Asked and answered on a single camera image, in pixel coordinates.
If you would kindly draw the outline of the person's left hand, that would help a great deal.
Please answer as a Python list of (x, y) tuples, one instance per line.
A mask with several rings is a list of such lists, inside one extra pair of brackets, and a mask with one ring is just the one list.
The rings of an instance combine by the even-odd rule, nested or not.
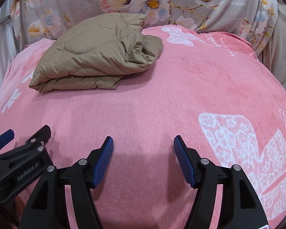
[(25, 204), (19, 195), (5, 204), (5, 208), (13, 219), (15, 219), (17, 222), (20, 222), (25, 209)]

